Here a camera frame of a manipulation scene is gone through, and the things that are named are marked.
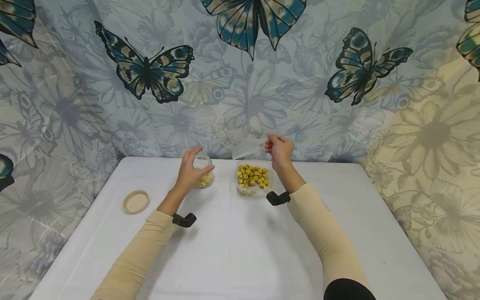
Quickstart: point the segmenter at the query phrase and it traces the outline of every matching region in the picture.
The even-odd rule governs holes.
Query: beige arm sleeve
[[[153,211],[90,300],[135,300],[155,258],[173,234],[172,219]]]
[[[322,261],[324,290],[339,278],[355,280],[370,289],[352,243],[311,184],[290,195],[288,209]]]

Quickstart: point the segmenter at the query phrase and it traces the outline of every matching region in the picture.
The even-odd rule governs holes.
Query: plastic scoop
[[[266,137],[259,140],[253,138],[244,140],[233,148],[232,159],[239,159],[257,153],[267,140]]]

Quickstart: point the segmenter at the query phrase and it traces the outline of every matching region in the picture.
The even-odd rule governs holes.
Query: clear jar
[[[212,160],[204,152],[200,152],[195,155],[195,159],[193,160],[193,167],[195,169],[203,169],[211,165]],[[203,175],[202,178],[200,178],[200,180],[197,182],[197,188],[206,188],[212,184],[214,178],[213,171]]]

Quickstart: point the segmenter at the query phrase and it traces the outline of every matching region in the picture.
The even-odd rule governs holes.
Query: table
[[[214,164],[213,184],[193,190],[179,210],[193,212],[196,223],[176,229],[137,299],[323,299],[322,265],[287,206],[239,195],[236,161]],[[377,299],[445,299],[360,166],[294,164],[343,225]],[[179,166],[176,158],[123,159],[30,299],[89,299],[173,186]],[[121,203],[134,190],[146,191],[150,205],[128,215]]]

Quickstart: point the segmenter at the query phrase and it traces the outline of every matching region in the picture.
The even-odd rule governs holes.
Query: jar lid
[[[123,200],[123,210],[130,215],[139,214],[150,204],[150,197],[145,191],[133,191]]]

